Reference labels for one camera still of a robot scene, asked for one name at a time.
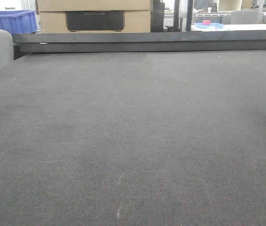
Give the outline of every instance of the black label on box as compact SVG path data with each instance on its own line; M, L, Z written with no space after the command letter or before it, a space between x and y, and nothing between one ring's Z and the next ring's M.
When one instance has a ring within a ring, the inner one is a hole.
M65 12L68 31L121 31L125 27L124 11Z

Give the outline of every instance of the blue plastic crate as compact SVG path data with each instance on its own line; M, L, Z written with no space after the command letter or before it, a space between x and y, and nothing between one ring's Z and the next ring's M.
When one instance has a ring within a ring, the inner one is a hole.
M202 23L195 23L195 26L198 28L202 28L202 29L209 28L209 27L215 27L215 28L221 29L224 27L224 25L220 23L211 23L210 25L203 25Z
M0 29L11 34L29 34L37 30L34 10L0 11Z

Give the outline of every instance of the dark gray felt surface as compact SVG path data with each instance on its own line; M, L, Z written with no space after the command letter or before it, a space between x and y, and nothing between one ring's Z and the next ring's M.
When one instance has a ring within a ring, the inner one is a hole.
M266 51L0 68L0 225L266 226Z

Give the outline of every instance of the black metal bar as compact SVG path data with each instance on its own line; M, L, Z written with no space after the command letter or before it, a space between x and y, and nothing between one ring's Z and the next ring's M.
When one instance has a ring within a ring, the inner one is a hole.
M25 43L22 52L28 53L89 53L89 52L162 52L266 50L266 40L182 41L150 43Z
M174 5L174 24L173 24L173 31L179 31L179 9L180 9L180 0L175 0Z
M14 34L14 43L139 43L266 40L266 31L161 32L128 34Z
M191 30L191 24L193 21L194 0L188 0L188 11L186 18L186 31Z

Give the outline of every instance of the blue tray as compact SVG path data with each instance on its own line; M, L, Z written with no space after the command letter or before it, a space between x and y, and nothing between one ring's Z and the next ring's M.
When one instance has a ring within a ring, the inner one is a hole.
M195 26L198 28L202 28L202 29L209 28L209 27L215 27L215 28L223 28L224 27L224 25L220 24L220 23L211 23L210 25L202 25L202 23L195 23Z

